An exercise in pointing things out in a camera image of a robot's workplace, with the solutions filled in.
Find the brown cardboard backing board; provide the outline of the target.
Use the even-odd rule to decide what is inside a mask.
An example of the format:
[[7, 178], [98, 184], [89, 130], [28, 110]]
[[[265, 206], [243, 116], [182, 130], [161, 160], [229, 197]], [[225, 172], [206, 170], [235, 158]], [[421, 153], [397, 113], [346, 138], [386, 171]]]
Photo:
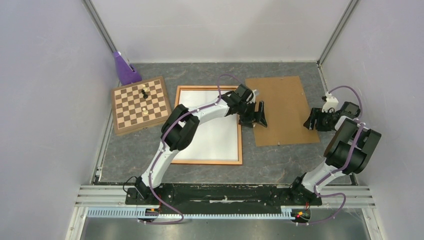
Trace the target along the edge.
[[267, 127], [253, 128], [257, 147], [320, 142], [316, 130], [304, 127], [311, 109], [299, 76], [247, 78], [245, 83], [264, 102]]

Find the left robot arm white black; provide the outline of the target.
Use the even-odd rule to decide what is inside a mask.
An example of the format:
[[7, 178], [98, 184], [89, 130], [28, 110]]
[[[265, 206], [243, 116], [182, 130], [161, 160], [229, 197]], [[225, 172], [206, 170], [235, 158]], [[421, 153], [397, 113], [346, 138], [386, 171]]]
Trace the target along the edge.
[[267, 127], [264, 101], [256, 101], [257, 92], [240, 84], [236, 90], [219, 92], [210, 102], [186, 107], [177, 105], [161, 128], [158, 150], [147, 170], [135, 181], [138, 198], [145, 204], [157, 198], [157, 188], [174, 157], [186, 149], [198, 127], [211, 120], [231, 115], [239, 116], [239, 125], [253, 128], [254, 125]]

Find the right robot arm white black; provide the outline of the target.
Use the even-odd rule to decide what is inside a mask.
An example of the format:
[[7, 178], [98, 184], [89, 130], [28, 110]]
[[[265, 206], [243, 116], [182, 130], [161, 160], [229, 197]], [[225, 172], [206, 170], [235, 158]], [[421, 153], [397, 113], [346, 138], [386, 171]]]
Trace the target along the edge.
[[335, 134], [324, 151], [324, 161], [291, 184], [288, 196], [293, 203], [310, 204], [333, 180], [365, 169], [382, 135], [359, 121], [361, 113], [359, 105], [348, 101], [339, 110], [311, 109], [304, 127], [319, 132], [334, 130]]

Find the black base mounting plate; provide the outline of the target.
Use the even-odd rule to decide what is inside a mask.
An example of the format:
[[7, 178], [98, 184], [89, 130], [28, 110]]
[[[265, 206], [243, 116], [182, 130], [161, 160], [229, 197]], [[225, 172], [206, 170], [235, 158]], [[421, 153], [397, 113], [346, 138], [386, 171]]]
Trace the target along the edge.
[[163, 203], [151, 192], [143, 199], [135, 187], [130, 187], [125, 204], [159, 206], [161, 214], [173, 214], [177, 209], [185, 216], [277, 214], [282, 206], [304, 208], [322, 205], [321, 198], [315, 194], [286, 185], [163, 183], [154, 191]]

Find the white chess pawn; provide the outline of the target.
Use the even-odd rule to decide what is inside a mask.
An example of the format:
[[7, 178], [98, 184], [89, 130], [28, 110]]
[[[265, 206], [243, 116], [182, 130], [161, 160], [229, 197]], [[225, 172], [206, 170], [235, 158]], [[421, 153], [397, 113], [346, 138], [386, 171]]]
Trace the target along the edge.
[[142, 109], [142, 114], [147, 116], [149, 114], [149, 111], [146, 108]]

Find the black chess piece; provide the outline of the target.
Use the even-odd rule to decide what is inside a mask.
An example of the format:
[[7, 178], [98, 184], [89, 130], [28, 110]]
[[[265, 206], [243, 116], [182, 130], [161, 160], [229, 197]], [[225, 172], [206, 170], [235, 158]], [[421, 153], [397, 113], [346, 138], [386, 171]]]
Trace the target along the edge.
[[148, 98], [148, 95], [147, 95], [147, 93], [144, 89], [141, 90], [141, 93], [142, 93], [144, 99]]

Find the wooden chessboard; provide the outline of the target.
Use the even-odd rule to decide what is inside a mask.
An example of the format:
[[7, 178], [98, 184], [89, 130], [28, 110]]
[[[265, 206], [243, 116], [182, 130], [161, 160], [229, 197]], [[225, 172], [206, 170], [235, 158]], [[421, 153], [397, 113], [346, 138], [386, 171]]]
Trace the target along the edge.
[[[146, 99], [142, 85], [148, 87]], [[113, 130], [117, 136], [163, 124], [172, 112], [162, 76], [112, 89], [111, 107]], [[148, 110], [148, 115], [143, 115], [143, 108]]]

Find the purple plastic cone object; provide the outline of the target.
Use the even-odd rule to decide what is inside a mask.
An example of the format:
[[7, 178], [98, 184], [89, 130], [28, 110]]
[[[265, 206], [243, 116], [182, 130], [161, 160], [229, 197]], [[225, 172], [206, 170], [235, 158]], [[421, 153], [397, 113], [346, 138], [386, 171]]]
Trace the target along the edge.
[[115, 69], [122, 86], [142, 81], [142, 76], [136, 68], [128, 63], [119, 51], [113, 52]]

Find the aluminium rail frame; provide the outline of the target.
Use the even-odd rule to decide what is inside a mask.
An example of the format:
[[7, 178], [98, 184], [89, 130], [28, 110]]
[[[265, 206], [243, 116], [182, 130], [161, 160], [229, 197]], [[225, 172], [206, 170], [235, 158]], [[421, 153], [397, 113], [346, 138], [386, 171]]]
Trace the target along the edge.
[[280, 213], [265, 214], [189, 214], [176, 208], [174, 213], [162, 214], [158, 205], [127, 205], [125, 203], [129, 185], [83, 185], [75, 202], [73, 215], [66, 238], [78, 240], [87, 218], [130, 218], [139, 220], [287, 220], [300, 224], [305, 219], [300, 213], [305, 210], [359, 210], [372, 240], [382, 240], [383, 231], [378, 223], [375, 201], [367, 186], [328, 185], [321, 190], [322, 204], [304, 208], [281, 206]]

